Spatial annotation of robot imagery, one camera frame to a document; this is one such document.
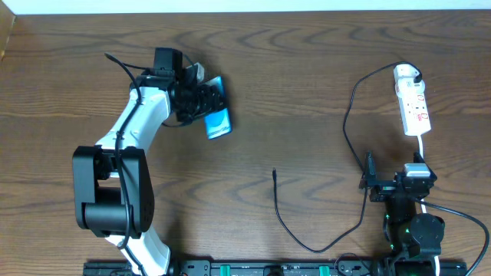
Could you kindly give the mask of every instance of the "white wall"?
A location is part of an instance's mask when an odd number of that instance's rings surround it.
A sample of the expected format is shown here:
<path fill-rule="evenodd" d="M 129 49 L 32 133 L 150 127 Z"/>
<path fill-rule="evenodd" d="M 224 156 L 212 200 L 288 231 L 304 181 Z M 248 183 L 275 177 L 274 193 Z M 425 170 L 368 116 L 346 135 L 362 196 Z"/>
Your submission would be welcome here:
<path fill-rule="evenodd" d="M 3 2 L 16 15 L 491 9 L 491 0 L 3 0 Z"/>

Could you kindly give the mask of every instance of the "white cable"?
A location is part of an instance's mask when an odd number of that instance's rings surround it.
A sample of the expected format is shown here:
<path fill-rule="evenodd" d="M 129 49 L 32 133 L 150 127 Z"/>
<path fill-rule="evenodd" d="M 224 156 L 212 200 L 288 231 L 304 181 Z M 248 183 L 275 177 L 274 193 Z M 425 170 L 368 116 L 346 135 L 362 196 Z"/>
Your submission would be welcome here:
<path fill-rule="evenodd" d="M 421 137 L 421 135 L 417 136 L 417 143 L 420 147 L 421 158 L 424 159 L 423 137 Z M 423 204 L 420 204 L 420 206 L 421 206 L 421 211 L 423 212 L 423 214 L 426 214 L 427 213 L 427 207 Z M 435 256 L 435 275 L 440 276 L 440 259 L 438 258 L 438 256 Z"/>
<path fill-rule="evenodd" d="M 417 136 L 417 144 L 420 147 L 421 158 L 424 159 L 423 137 L 421 137 L 421 135 Z"/>

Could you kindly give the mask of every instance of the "black bracket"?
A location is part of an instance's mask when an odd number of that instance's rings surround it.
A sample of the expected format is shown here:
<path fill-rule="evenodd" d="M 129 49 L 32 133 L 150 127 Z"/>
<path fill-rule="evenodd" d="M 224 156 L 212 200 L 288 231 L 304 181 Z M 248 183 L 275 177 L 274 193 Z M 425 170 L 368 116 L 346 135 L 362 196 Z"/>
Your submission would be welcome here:
<path fill-rule="evenodd" d="M 418 152 L 414 153 L 414 163 L 424 163 L 423 158 Z M 428 177 L 407 177 L 404 171 L 396 172 L 392 180 L 377 179 L 374 157 L 371 152 L 365 156 L 364 174 L 361 177 L 360 189 L 371 189 L 371 202 L 386 202 L 399 188 L 404 189 L 408 195 L 418 199 L 423 199 L 430 194 L 430 189 L 437 180 L 437 175 L 428 167 L 430 176 Z"/>
<path fill-rule="evenodd" d="M 115 169 L 113 150 L 99 146 L 79 146 L 73 156 L 75 215 L 78 226 L 90 229 L 97 237 L 124 235 L 126 212 L 120 188 L 103 187 Z M 132 211 L 130 236 L 139 238 L 153 219 L 154 198 L 147 160 L 143 149 L 120 150 Z"/>
<path fill-rule="evenodd" d="M 172 91 L 178 89 L 177 84 L 186 77 L 183 69 L 183 53 L 172 48 L 155 48 L 153 68 L 147 68 L 137 76 L 137 83 L 141 87 L 156 87 L 161 90 Z"/>

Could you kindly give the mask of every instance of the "green connector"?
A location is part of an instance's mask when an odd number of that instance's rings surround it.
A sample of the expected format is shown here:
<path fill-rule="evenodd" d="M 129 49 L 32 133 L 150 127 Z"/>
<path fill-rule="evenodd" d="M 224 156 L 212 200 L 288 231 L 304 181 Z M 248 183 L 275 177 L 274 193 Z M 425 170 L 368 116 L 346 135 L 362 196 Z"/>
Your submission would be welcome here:
<path fill-rule="evenodd" d="M 329 272 L 329 267 L 328 266 L 320 266 L 319 267 L 319 276 L 330 276 L 331 272 Z"/>
<path fill-rule="evenodd" d="M 230 276 L 230 265 L 220 266 L 220 276 Z"/>

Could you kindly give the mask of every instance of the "white power strip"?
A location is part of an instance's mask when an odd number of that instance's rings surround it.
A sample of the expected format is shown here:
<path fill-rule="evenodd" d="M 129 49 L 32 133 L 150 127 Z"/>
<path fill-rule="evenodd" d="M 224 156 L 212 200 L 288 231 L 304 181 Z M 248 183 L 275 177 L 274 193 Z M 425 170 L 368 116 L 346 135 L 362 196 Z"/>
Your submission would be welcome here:
<path fill-rule="evenodd" d="M 417 69 L 409 64 L 397 65 L 394 68 L 400 115 L 404 133 L 408 136 L 419 136 L 431 130 L 430 116 L 424 96 L 424 81 L 414 83 L 414 78 L 418 74 Z"/>

